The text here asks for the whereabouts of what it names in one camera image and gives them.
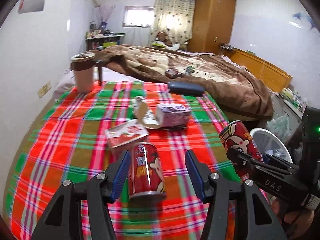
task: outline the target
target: curtain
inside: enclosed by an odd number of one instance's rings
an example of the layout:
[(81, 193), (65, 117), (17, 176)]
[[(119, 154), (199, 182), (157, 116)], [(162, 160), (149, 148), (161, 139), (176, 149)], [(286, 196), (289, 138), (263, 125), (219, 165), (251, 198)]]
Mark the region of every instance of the curtain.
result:
[(195, 0), (156, 0), (150, 45), (161, 31), (168, 34), (173, 44), (190, 40), (194, 11)]

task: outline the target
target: brown blanket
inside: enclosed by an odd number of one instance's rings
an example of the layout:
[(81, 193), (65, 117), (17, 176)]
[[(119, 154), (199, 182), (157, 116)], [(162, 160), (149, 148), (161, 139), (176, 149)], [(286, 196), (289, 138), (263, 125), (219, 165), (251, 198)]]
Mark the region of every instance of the brown blanket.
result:
[(171, 67), (184, 73), (193, 66), (191, 76), (176, 81), (197, 83), (214, 98), (222, 110), (252, 117), (271, 119), (273, 107), (268, 88), (247, 70), (233, 66), (220, 56), (191, 57), (175, 51), (159, 51), (130, 45), (111, 46), (103, 51), (92, 51), (96, 58), (113, 62), (127, 75), (146, 82), (168, 83), (165, 71)]

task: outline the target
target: purple package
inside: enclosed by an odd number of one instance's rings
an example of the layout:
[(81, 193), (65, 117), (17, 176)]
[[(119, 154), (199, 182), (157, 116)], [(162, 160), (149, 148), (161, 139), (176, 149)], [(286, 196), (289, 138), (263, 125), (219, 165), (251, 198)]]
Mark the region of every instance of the purple package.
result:
[(191, 111), (182, 104), (158, 104), (156, 119), (161, 127), (187, 125)]

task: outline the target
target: blue gripper pad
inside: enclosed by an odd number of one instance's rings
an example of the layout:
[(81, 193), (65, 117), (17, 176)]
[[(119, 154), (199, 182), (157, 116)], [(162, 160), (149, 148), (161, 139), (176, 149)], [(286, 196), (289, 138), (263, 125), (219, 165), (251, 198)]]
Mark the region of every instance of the blue gripper pad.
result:
[(131, 165), (131, 154), (129, 151), (123, 151), (116, 163), (110, 164), (106, 170), (108, 176), (108, 190), (111, 192), (110, 199), (115, 202), (122, 192), (125, 179), (128, 176)]
[(192, 150), (187, 150), (184, 159), (196, 196), (200, 198), (202, 203), (208, 203), (213, 190), (210, 190), (209, 176), (211, 171), (209, 167), (200, 163)]

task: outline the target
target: electrical outlet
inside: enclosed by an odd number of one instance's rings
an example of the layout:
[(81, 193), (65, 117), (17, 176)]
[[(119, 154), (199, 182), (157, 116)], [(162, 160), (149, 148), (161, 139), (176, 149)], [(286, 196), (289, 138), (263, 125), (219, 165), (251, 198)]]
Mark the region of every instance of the electrical outlet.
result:
[(43, 97), (51, 89), (50, 81), (38, 90), (39, 98)]
[(44, 93), (43, 93), (43, 89), (42, 89), (42, 88), (40, 88), (40, 89), (38, 90), (38, 96), (39, 96), (39, 98), (41, 98), (41, 97), (44, 96)]

